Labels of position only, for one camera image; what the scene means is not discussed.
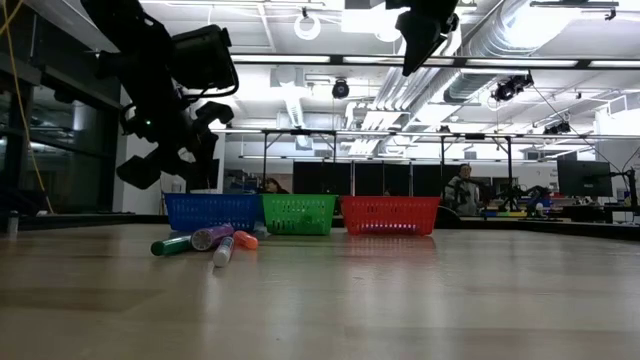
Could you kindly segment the thin green dry-erase marker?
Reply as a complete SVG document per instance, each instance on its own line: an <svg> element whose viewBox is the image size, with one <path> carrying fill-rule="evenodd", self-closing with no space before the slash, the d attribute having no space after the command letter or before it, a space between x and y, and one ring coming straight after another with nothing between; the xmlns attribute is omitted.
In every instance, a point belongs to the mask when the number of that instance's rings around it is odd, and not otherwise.
<svg viewBox="0 0 640 360"><path fill-rule="evenodd" d="M230 236L224 237L213 254L213 263L216 268L224 268L230 262L234 251L234 239Z"/></svg>

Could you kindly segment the blue plastic basket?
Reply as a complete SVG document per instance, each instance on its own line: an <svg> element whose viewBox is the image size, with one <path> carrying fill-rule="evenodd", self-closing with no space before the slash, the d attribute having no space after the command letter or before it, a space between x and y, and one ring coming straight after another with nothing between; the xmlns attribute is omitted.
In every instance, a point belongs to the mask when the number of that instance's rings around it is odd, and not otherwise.
<svg viewBox="0 0 640 360"><path fill-rule="evenodd" d="M262 207L261 197L255 194L168 193L165 205L171 228L183 232L224 224L252 231Z"/></svg>

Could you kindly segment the black computer monitor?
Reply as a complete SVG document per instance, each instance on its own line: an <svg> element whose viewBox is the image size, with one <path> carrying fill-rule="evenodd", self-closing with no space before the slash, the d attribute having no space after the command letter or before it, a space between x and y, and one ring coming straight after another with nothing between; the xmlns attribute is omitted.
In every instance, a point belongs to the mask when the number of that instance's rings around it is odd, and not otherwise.
<svg viewBox="0 0 640 360"><path fill-rule="evenodd" d="M558 160L559 192L565 196L612 197L611 168L607 162Z"/></svg>

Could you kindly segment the purple highlighter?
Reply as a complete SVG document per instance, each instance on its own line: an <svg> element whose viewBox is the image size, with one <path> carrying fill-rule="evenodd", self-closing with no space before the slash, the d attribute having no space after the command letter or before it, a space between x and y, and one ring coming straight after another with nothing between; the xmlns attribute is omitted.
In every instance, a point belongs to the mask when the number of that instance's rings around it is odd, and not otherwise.
<svg viewBox="0 0 640 360"><path fill-rule="evenodd" d="M209 251L219 244L224 237L232 236L234 228L231 224L223 224L210 228L202 228L195 231L191 238L190 244L196 251Z"/></svg>

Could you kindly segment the black aluminium table frame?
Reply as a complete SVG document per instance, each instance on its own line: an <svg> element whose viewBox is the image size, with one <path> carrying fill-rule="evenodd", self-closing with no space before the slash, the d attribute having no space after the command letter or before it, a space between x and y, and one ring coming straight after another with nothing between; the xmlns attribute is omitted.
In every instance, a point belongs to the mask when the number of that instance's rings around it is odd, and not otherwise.
<svg viewBox="0 0 640 360"><path fill-rule="evenodd" d="M20 216L18 229L49 230L90 226L107 226L122 224L160 224L167 225L169 218L157 215L125 214L81 214L81 215L47 215ZM398 219L365 219L355 218L326 220L320 225L309 221L280 226L267 224L265 230L271 234L284 235L327 235L332 229L345 229L352 235L393 234L393 235L431 235L437 229L450 230L505 230L532 231L560 235L606 238L616 240L640 241L640 226L614 225L601 223L557 222L549 219L525 218L477 218L462 220L455 213L442 208L434 216L418 218L400 217Z"/></svg>

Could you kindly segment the black overhead rig beam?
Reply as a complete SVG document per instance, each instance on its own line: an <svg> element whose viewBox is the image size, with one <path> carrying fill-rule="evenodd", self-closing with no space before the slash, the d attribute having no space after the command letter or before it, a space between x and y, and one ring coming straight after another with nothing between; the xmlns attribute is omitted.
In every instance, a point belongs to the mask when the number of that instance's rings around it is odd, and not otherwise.
<svg viewBox="0 0 640 360"><path fill-rule="evenodd" d="M318 55L318 54L232 54L237 65L327 65L402 67L403 56L385 55ZM640 59L614 58L539 58L539 57L462 57L433 56L424 60L425 68L457 69L525 69L525 70L576 70L576 71L640 71Z"/></svg>

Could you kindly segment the orange highlighter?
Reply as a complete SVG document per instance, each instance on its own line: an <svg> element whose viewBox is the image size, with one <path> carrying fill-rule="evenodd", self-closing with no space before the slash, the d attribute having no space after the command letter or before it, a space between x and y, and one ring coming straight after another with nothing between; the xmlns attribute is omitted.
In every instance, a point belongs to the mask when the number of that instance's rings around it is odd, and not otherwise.
<svg viewBox="0 0 640 360"><path fill-rule="evenodd" d="M245 231L235 231L233 239L236 245L245 249L256 250L259 246L258 239Z"/></svg>

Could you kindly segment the black neighbouring rig frame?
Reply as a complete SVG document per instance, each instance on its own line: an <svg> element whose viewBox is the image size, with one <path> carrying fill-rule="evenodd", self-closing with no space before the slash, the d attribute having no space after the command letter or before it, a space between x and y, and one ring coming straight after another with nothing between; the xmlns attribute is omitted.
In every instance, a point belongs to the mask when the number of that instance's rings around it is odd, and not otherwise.
<svg viewBox="0 0 640 360"><path fill-rule="evenodd" d="M446 132L398 132L398 131L347 131L347 130L322 130L322 129L262 129L258 130L258 133L261 134L263 139L263 153L258 156L259 159L263 162L263 175L266 175L267 169L267 160L268 159L279 159L279 160L293 160L294 156L291 155L277 155L277 156L269 156L268 149L276 143L283 135L291 135L291 136L309 136L309 137L319 137L321 139L325 139L326 137L331 137L333 139L332 142L328 142L328 146L332 151L332 156L330 160L332 162L336 162L337 158L337 141L339 138L349 138L354 137L360 140L381 140L393 137L407 137L412 142L417 142L421 139L427 139L431 142L436 142L440 144L440 165L441 168L444 168L446 160L445 153L446 148L445 144L450 143L453 144L457 140L464 140L470 143L482 143L489 140L494 141L498 147L502 145L501 140L503 140L507 147L504 148L504 151L507 153L507 165L509 172L509 181L512 181L512 170L513 170L513 156L512 156L512 144L514 139L524 139L527 137L527 134L516 134L516 133L446 133Z"/></svg>

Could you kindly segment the green highlighter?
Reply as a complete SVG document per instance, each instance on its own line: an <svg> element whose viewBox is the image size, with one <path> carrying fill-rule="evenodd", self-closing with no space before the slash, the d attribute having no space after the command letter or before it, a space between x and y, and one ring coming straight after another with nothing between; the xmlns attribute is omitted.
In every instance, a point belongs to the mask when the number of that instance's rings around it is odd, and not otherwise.
<svg viewBox="0 0 640 360"><path fill-rule="evenodd" d="M189 236L156 241L151 244L150 251L154 256L172 256L193 249Z"/></svg>

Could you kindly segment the black partition panel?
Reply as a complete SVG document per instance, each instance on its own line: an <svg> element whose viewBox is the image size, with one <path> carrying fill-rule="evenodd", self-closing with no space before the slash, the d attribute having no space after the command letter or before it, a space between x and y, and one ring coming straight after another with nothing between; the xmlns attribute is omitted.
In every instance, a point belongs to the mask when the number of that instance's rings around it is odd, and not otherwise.
<svg viewBox="0 0 640 360"><path fill-rule="evenodd" d="M441 190L439 165L296 161L293 166L295 194L439 197Z"/></svg>

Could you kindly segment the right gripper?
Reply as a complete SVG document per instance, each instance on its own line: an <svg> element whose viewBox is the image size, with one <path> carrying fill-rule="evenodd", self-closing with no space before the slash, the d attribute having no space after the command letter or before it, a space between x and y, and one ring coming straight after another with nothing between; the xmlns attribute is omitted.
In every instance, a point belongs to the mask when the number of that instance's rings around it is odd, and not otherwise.
<svg viewBox="0 0 640 360"><path fill-rule="evenodd" d="M403 76L416 72L445 40L447 30L456 30L458 0L385 0L385 9L409 8L397 18L397 29L406 42Z"/></svg>

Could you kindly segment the red plastic basket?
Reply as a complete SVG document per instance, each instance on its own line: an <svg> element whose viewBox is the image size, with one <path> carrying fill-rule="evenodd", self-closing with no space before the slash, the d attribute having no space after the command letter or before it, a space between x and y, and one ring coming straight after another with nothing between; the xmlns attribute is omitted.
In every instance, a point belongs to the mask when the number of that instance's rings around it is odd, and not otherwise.
<svg viewBox="0 0 640 360"><path fill-rule="evenodd" d="M407 196L342 196L344 226L350 235L430 235L440 199Z"/></svg>

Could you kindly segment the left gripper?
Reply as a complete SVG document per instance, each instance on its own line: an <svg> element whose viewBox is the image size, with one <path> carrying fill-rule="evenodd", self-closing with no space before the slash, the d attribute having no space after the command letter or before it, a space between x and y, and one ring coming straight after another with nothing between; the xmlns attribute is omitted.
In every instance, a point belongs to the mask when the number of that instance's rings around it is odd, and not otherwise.
<svg viewBox="0 0 640 360"><path fill-rule="evenodd" d="M216 189L219 161L214 158L219 136L201 118L188 110L161 110L149 113L133 107L133 115L123 115L123 133L146 140L156 147L144 156L132 155L116 168L117 176L138 188L148 189L161 175L161 166L192 166L187 180L191 190Z"/></svg>

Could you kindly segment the green plastic basket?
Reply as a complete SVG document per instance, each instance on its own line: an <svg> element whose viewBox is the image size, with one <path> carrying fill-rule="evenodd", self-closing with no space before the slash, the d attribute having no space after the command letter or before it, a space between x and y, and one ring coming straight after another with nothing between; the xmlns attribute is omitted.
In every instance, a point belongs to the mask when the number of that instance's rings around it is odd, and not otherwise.
<svg viewBox="0 0 640 360"><path fill-rule="evenodd" d="M336 195L263 194L265 226L275 235L328 235Z"/></svg>

